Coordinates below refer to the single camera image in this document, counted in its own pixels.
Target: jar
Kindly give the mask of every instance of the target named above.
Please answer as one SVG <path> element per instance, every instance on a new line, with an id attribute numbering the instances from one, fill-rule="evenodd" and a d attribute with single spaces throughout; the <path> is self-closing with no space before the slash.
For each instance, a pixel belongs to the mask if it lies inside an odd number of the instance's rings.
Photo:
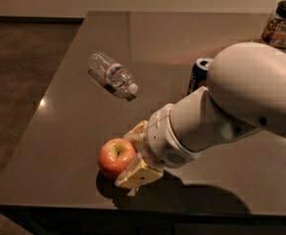
<path id="1" fill-rule="evenodd" d="M 273 47 L 286 49 L 286 1 L 279 2 L 270 14 L 262 39 Z"/>

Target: can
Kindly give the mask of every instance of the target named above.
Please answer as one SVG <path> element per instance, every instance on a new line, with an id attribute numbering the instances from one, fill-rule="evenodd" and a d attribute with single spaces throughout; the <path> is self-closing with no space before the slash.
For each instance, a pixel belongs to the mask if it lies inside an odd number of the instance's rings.
<path id="1" fill-rule="evenodd" d="M 204 57 L 204 58 L 199 58 L 195 62 L 192 68 L 187 94 L 192 93 L 201 86 L 207 86 L 206 79 L 208 76 L 209 66 L 212 61 L 213 58 Z"/>

